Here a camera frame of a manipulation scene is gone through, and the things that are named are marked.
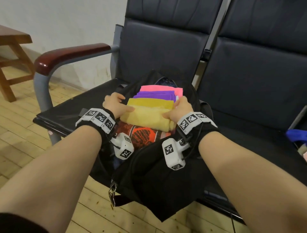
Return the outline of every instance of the armrest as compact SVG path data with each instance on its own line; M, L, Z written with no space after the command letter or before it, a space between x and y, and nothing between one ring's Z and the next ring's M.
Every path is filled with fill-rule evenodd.
M34 62L34 67L37 73L48 76L50 72L61 63L68 64L84 60L86 58L83 57L92 57L91 55L109 50L111 50L111 47L104 43L55 49L39 56Z

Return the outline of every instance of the wooden table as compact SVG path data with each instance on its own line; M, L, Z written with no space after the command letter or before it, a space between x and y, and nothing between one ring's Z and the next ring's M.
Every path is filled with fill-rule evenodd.
M33 79L35 73L33 63L20 46L20 44L29 43L32 43L29 34L0 25L0 45L8 45L18 57L18 59L14 60L0 61L0 91L4 98L9 102L16 101L16 97L10 87L11 85ZM14 66L18 64L25 65L31 74L7 80L1 67Z

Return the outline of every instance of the black leather seat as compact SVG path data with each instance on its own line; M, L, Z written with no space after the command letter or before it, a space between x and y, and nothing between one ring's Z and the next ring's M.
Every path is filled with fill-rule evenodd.
M307 163L285 132L307 104L306 9L232 0L197 90L222 134L305 185Z
M152 69L192 82L221 2L129 0L115 79L38 114L34 122L67 136L82 108L100 107L120 84Z

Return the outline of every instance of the white wall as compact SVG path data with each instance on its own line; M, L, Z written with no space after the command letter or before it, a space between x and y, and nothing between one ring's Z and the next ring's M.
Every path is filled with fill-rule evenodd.
M58 48L112 44L115 24L124 23L127 0L0 0L0 24L28 33L30 58ZM0 47L0 56L8 57ZM110 80L110 55L59 68L54 76L90 89Z

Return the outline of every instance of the chair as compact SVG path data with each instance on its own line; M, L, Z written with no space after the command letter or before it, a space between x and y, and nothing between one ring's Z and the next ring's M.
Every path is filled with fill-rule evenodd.
M42 113L33 120L52 131L52 144L74 131L82 108L98 108L119 85L152 69L192 81L222 0L128 0L124 26L116 25L113 45L99 43L56 49L35 61L34 89ZM112 79L53 107L48 83L62 65L111 53Z
M306 9L305 0L232 0L197 90L223 135L305 185L307 163L285 132L307 105ZM206 190L227 200L217 182Z

